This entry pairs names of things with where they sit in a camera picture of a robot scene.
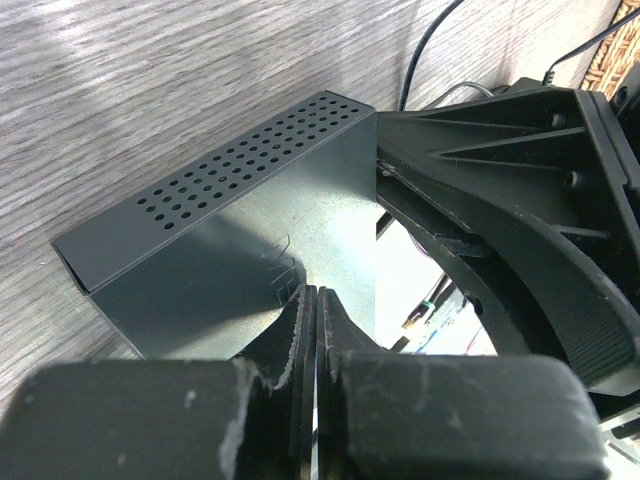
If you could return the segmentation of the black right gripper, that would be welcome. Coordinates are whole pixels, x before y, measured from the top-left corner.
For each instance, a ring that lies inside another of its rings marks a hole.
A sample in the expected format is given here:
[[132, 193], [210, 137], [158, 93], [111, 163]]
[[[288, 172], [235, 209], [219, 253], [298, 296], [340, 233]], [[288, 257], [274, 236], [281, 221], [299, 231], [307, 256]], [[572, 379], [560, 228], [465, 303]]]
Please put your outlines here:
[[537, 87], [378, 118], [380, 203], [501, 354], [566, 362], [639, 436], [639, 101]]

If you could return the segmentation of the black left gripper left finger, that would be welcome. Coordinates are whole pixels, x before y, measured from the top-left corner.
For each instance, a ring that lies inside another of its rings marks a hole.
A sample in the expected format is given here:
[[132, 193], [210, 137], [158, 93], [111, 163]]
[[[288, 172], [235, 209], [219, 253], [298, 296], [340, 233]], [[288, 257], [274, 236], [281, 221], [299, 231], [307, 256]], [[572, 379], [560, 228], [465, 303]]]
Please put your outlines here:
[[5, 479], [306, 479], [317, 290], [228, 360], [50, 365], [1, 422]]

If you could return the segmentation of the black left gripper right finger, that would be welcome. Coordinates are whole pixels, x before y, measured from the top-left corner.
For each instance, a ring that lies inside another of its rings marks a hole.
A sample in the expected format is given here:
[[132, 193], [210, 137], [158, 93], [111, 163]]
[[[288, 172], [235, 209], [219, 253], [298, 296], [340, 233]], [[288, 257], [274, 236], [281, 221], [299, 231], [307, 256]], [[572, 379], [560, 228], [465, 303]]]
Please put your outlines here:
[[321, 478], [607, 477], [595, 409], [564, 363], [393, 353], [335, 291], [317, 299]]

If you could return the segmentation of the black network switch box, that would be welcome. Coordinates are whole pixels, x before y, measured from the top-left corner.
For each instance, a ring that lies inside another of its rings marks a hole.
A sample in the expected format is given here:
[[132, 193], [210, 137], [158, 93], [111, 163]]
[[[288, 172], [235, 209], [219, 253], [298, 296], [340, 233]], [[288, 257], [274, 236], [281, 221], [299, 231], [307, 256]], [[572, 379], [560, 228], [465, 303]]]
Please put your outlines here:
[[375, 329], [377, 115], [322, 91], [57, 237], [76, 285], [145, 359], [230, 357], [295, 290]]

